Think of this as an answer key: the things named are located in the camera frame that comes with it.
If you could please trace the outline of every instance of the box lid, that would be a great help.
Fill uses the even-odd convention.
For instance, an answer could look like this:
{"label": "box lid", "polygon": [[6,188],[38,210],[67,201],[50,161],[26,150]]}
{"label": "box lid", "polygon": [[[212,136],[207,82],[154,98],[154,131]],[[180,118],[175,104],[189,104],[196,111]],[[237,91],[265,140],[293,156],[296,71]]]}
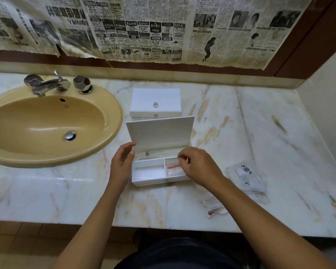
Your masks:
{"label": "box lid", "polygon": [[194,116],[126,122],[135,150],[160,149],[188,145]]}
{"label": "box lid", "polygon": [[133,89],[130,111],[177,111],[181,112],[180,89],[165,88],[138,88]]}

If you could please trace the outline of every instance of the white acrylic box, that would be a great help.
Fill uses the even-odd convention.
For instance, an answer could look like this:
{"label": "white acrylic box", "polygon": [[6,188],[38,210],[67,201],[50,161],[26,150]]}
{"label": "white acrylic box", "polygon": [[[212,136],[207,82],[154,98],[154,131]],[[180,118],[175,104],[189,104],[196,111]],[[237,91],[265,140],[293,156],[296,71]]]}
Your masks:
{"label": "white acrylic box", "polygon": [[133,89],[129,113],[133,121],[180,117],[181,91],[173,88]]}
{"label": "white acrylic box", "polygon": [[185,174],[168,176],[167,167],[179,165],[180,150],[191,146],[194,116],[126,122],[136,157],[153,154],[158,158],[135,160],[132,183],[136,186],[188,180]]}

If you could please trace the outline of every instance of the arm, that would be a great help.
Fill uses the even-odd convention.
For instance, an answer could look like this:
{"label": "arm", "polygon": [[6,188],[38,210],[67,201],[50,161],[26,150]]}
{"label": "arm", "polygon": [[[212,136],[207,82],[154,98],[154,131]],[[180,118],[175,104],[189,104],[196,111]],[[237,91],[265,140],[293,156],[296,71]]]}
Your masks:
{"label": "arm", "polygon": [[206,151],[189,147],[182,150],[178,158],[187,176],[209,190],[224,205],[267,268],[336,268],[321,251],[224,177]]}
{"label": "arm", "polygon": [[111,162],[106,190],[80,230],[58,257],[52,269],[99,269],[115,216],[118,198],[131,178],[136,143],[120,146]]}

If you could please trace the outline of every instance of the sink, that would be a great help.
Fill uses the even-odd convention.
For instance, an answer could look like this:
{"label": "sink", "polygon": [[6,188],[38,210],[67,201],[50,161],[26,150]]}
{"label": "sink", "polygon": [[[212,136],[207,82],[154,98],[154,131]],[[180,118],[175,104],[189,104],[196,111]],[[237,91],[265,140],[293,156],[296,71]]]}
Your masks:
{"label": "sink", "polygon": [[0,94],[0,164],[52,167],[105,148],[118,134],[123,111],[107,90],[71,87],[39,98],[27,86]]}

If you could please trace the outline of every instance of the newspaper on wall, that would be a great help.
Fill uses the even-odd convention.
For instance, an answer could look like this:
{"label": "newspaper on wall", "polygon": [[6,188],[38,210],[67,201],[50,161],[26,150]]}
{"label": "newspaper on wall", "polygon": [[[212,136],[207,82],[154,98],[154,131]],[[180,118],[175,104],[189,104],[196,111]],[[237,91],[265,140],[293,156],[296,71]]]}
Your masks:
{"label": "newspaper on wall", "polygon": [[311,0],[0,0],[0,49],[264,69]]}

